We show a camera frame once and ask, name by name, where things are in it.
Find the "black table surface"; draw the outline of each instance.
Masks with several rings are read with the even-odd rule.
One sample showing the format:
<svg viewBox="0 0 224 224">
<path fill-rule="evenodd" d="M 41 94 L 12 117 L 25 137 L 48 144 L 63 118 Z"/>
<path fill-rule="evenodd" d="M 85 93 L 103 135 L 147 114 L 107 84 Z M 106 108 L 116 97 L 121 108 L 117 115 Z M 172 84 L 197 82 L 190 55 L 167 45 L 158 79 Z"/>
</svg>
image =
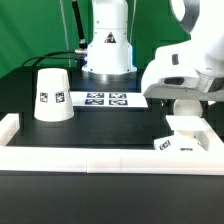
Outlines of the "black table surface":
<svg viewBox="0 0 224 224">
<path fill-rule="evenodd" d="M 103 83 L 82 79 L 69 69 L 71 91 L 140 92 L 137 80 Z M 0 80 L 0 118 L 19 113 L 21 128 L 9 145 L 152 148 L 155 138 L 171 132 L 161 107 L 147 99 L 148 108 L 75 107 L 65 122 L 33 118 L 36 72 L 17 68 Z M 223 104 L 204 110 L 203 117 L 223 139 Z M 1 223 L 153 223 L 210 224 L 224 220 L 222 176 L 79 174 L 0 172 Z"/>
</svg>

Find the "green wall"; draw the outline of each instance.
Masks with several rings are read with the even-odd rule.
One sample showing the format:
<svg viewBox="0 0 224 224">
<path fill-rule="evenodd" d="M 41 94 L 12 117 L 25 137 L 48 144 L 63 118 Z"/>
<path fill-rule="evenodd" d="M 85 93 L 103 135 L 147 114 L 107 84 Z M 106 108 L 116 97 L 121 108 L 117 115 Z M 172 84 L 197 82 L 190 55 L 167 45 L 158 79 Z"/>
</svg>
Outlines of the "green wall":
<svg viewBox="0 0 224 224">
<path fill-rule="evenodd" d="M 133 0 L 129 4 L 129 27 Z M 71 0 L 63 0 L 69 48 L 78 47 Z M 91 0 L 79 0 L 86 39 L 92 39 Z M 0 77 L 35 56 L 66 49 L 60 0 L 0 0 Z M 169 0 L 138 0 L 133 31 L 134 63 L 145 68 L 156 48 L 188 39 L 175 21 Z M 67 61 L 42 64 L 67 66 Z"/>
</svg>

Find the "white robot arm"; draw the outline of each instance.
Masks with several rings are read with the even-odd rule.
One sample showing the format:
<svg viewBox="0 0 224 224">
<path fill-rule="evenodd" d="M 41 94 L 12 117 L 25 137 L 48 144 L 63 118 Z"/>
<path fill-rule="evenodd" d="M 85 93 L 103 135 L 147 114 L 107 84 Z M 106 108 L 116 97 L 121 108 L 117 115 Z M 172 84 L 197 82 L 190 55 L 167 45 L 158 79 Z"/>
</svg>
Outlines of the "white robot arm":
<svg viewBox="0 0 224 224">
<path fill-rule="evenodd" d="M 84 76 L 100 80 L 133 78 L 132 46 L 127 40 L 126 0 L 92 0 L 93 40 L 87 49 Z"/>
<path fill-rule="evenodd" d="M 211 93 L 213 98 L 224 84 L 224 2 L 170 0 L 170 4 L 180 25 L 191 34 L 191 40 L 157 49 L 155 60 L 143 75 L 142 93 L 146 97 L 163 98 L 165 94 L 174 99 L 198 100 L 203 94 L 208 100 Z M 161 94 L 154 91 L 156 88 L 162 89 Z"/>
</svg>

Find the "white paper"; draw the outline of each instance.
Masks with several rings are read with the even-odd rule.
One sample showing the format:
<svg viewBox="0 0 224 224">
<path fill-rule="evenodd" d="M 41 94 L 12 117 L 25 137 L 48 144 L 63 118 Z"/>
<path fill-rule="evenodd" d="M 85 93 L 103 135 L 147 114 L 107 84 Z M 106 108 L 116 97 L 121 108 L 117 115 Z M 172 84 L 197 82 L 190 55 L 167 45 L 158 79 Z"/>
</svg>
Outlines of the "white paper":
<svg viewBox="0 0 224 224">
<path fill-rule="evenodd" d="M 73 106 L 134 107 L 134 108 L 148 107 L 146 99 L 141 93 L 71 92 L 70 94 Z"/>
</svg>

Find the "black cable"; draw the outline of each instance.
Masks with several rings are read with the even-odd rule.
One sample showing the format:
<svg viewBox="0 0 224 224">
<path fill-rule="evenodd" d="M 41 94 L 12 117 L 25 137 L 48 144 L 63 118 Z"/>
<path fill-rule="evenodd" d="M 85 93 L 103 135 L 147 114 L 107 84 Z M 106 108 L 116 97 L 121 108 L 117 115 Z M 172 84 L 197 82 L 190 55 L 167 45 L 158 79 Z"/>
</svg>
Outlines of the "black cable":
<svg viewBox="0 0 224 224">
<path fill-rule="evenodd" d="M 33 57 L 29 58 L 26 61 L 23 62 L 21 67 L 24 67 L 28 62 L 35 60 L 35 59 L 75 59 L 75 60 L 83 60 L 83 57 L 52 57 L 52 56 L 39 56 L 39 57 Z"/>
<path fill-rule="evenodd" d="M 87 43 L 86 43 L 84 32 L 83 32 L 82 20 L 81 20 L 77 0 L 72 0 L 72 7 L 73 7 L 74 14 L 75 14 L 75 21 L 76 21 L 76 25 L 77 25 L 77 29 L 78 29 L 78 35 L 79 35 L 79 39 L 80 39 L 79 47 L 80 48 L 87 48 Z"/>
<path fill-rule="evenodd" d="M 41 61 L 43 61 L 48 56 L 55 56 L 55 55 L 61 55 L 61 54 L 74 54 L 74 50 L 66 50 L 66 51 L 56 51 L 49 54 L 44 55 L 43 57 L 40 57 L 36 62 L 33 63 L 32 67 L 37 66 Z"/>
</svg>

